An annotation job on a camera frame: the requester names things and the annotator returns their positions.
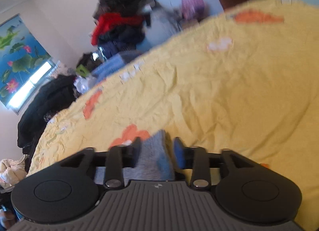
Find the grey and navy knit sweater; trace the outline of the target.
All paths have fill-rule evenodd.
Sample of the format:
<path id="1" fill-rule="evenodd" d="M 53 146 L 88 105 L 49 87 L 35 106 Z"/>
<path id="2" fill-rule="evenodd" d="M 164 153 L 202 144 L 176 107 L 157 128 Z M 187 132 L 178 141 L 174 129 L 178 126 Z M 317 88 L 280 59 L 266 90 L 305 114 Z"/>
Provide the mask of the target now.
<path id="1" fill-rule="evenodd" d="M 165 135 L 164 130 L 159 130 L 145 141 L 142 141 L 136 167 L 122 169 L 125 185 L 130 180 L 175 180 L 175 171 L 166 148 Z"/>

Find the black coat pile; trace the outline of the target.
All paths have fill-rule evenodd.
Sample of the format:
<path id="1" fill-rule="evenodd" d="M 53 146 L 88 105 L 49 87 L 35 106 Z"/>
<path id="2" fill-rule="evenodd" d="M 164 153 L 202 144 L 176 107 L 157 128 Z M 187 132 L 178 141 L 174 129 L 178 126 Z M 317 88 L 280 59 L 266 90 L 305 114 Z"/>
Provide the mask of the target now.
<path id="1" fill-rule="evenodd" d="M 38 141 L 47 123 L 59 111 L 68 108 L 75 100 L 76 76 L 58 75 L 43 85 L 29 104 L 18 123 L 17 146 L 27 155 L 25 171 L 28 172 Z"/>

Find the yellow carrot print bed sheet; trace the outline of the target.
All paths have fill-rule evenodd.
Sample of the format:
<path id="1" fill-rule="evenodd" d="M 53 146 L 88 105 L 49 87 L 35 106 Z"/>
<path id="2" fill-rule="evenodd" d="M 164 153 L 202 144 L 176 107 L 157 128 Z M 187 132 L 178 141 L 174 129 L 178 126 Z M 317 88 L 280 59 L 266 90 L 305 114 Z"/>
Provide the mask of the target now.
<path id="1" fill-rule="evenodd" d="M 316 230 L 318 7 L 252 0 L 170 38 L 54 116 L 29 174 L 158 130 L 267 164 L 299 186 L 296 221 Z"/>

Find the white crumpled plastic bag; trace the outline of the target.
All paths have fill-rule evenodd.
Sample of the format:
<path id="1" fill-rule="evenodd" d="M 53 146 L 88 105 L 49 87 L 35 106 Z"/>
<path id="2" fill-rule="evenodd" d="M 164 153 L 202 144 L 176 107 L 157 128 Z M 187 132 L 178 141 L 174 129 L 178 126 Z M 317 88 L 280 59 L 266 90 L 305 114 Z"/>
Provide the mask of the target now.
<path id="1" fill-rule="evenodd" d="M 91 90 L 97 82 L 97 78 L 92 75 L 88 75 L 87 77 L 78 76 L 74 81 L 74 86 L 80 94 L 87 93 Z"/>

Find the light blue folded knit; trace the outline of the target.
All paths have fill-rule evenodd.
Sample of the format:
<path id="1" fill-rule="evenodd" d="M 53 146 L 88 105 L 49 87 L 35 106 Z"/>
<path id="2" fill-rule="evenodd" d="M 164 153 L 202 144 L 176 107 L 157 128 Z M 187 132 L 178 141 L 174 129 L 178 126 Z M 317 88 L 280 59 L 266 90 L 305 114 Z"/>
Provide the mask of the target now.
<path id="1" fill-rule="evenodd" d="M 141 54 L 142 52 L 138 50 L 119 52 L 94 69 L 91 75 L 96 78 L 96 83 L 100 83 L 108 76 L 135 60 Z"/>

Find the lotus print window blind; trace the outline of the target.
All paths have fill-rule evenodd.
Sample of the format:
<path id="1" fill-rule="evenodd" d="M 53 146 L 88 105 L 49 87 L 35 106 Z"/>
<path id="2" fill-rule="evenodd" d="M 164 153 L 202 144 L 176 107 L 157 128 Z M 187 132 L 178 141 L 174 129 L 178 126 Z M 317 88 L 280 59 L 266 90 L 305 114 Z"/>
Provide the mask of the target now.
<path id="1" fill-rule="evenodd" d="M 12 98 L 29 82 L 40 68 L 48 63 L 48 69 L 39 80 L 54 67 L 51 56 L 33 36 L 19 15 L 1 24 L 1 103 L 19 110 L 28 97 L 21 98 L 16 106 Z"/>

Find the navy garment in pile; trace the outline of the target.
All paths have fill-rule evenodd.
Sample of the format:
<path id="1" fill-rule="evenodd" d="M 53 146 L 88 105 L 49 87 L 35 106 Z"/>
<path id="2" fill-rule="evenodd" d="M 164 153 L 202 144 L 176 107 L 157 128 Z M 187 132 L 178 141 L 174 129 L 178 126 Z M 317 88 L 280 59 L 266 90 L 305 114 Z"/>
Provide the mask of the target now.
<path id="1" fill-rule="evenodd" d="M 98 37 L 98 49 L 109 59 L 119 52 L 136 50 L 144 38 L 142 26 L 120 25 Z"/>

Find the red garment on pile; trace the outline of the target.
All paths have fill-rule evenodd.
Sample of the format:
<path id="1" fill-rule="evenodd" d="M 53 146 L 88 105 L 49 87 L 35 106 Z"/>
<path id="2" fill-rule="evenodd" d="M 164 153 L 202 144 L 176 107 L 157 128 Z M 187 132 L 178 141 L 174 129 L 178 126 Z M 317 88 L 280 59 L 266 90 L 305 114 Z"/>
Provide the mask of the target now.
<path id="1" fill-rule="evenodd" d="M 102 34 L 109 32 L 117 26 L 129 25 L 129 26 L 140 26 L 144 21 L 142 15 L 134 15 L 131 17 L 122 17 L 120 13 L 108 12 L 100 15 L 97 25 L 93 30 L 91 37 L 92 46 L 98 44 L 98 38 Z"/>

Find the grey plastic bag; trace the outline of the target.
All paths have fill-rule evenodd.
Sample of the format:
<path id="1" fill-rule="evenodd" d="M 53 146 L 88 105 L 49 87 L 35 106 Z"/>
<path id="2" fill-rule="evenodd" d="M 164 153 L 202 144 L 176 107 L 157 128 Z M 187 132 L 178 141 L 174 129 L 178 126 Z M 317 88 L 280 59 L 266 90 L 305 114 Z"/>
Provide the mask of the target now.
<path id="1" fill-rule="evenodd" d="M 176 14 L 163 7 L 150 13 L 150 26 L 145 28 L 145 40 L 151 47 L 161 45 L 181 31 Z"/>

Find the pink plastic bag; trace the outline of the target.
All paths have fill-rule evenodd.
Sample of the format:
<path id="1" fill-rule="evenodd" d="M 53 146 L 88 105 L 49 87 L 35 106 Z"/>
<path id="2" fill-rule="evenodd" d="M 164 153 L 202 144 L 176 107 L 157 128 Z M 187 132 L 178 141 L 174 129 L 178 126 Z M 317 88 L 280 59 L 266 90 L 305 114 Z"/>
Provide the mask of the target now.
<path id="1" fill-rule="evenodd" d="M 181 2 L 181 13 L 186 20 L 201 19 L 205 9 L 204 0 L 182 0 Z"/>

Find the window frame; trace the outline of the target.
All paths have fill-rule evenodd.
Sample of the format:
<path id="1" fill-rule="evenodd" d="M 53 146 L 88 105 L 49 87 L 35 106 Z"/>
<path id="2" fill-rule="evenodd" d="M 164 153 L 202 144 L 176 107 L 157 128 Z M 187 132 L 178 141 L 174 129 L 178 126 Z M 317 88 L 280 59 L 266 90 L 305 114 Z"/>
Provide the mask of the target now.
<path id="1" fill-rule="evenodd" d="M 31 77 L 20 87 L 8 101 L 6 108 L 18 115 L 36 91 L 48 80 L 49 76 L 57 69 L 60 61 L 54 63 L 48 60 L 35 71 Z"/>

